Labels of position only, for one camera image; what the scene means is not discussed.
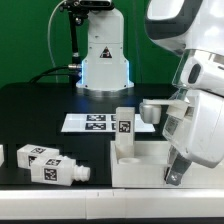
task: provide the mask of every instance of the printed marker sheet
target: printed marker sheet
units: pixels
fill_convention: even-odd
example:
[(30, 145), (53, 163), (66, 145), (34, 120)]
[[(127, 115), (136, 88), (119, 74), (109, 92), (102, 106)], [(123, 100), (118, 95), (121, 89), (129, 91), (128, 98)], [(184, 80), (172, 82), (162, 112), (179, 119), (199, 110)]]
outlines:
[[(115, 132), (115, 114), (67, 114), (61, 132)], [(154, 132), (152, 124), (145, 124), (135, 115), (135, 132)]]

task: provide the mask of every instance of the small white block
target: small white block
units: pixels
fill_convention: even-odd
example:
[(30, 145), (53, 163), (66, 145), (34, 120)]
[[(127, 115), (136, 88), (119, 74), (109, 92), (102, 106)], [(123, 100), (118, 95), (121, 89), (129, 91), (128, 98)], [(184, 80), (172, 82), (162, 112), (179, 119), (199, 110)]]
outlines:
[(38, 157), (58, 156), (59, 150), (48, 147), (25, 145), (17, 150), (18, 167), (30, 169), (31, 163)]

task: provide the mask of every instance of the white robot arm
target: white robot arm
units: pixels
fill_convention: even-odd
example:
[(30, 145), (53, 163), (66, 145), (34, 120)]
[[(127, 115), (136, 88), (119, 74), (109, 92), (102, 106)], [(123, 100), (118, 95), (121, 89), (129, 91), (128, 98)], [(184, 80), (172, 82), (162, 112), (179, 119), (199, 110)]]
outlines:
[[(163, 130), (172, 145), (172, 165), (165, 177), (168, 184), (179, 185), (192, 162), (214, 168), (224, 158), (223, 8), (223, 0), (149, 3), (147, 34), (157, 45), (182, 57), (173, 85), (182, 89), (179, 98), (187, 104), (183, 117), (168, 110)], [(143, 121), (153, 120), (151, 106), (147, 100), (140, 105)]]
[[(129, 80), (129, 61), (124, 50), (124, 17), (112, 0), (66, 0), (62, 11), (69, 13), (73, 64), (81, 67), (82, 77), (76, 83), (80, 93), (103, 97), (129, 93), (134, 83)], [(88, 53), (81, 61), (75, 26), (88, 19)]]

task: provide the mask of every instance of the black table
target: black table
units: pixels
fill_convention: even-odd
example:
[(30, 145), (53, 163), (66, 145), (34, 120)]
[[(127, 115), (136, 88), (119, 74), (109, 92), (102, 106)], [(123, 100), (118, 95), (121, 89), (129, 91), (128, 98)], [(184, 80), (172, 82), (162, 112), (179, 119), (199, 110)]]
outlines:
[[(111, 189), (110, 141), (114, 133), (61, 133), (67, 113), (113, 114), (117, 107), (135, 107), (143, 98), (167, 99), (176, 91), (171, 85), (136, 85), (134, 93), (117, 98), (94, 98), (77, 94), (69, 84), (10, 84), (0, 90), (0, 143), (5, 162), (0, 168), (0, 190)], [(156, 132), (136, 133), (136, 140), (164, 140), (166, 119)], [(32, 183), (30, 171), (18, 168), (16, 151), (26, 144), (60, 149), (64, 156), (91, 168), (86, 183), (70, 187)], [(50, 223), (52, 221), (0, 221), (0, 223)], [(54, 220), (54, 223), (223, 223), (223, 219), (150, 220)]]

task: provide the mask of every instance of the white container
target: white container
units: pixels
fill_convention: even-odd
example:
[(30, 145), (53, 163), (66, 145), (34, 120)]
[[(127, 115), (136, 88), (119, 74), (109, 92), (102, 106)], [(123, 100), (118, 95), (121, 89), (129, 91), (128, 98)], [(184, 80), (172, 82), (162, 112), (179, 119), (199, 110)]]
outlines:
[(111, 172), (113, 187), (122, 188), (224, 188), (224, 164), (210, 169), (192, 163), (179, 186), (164, 181), (170, 143), (167, 141), (136, 141), (133, 158), (119, 157), (115, 142), (111, 142)]

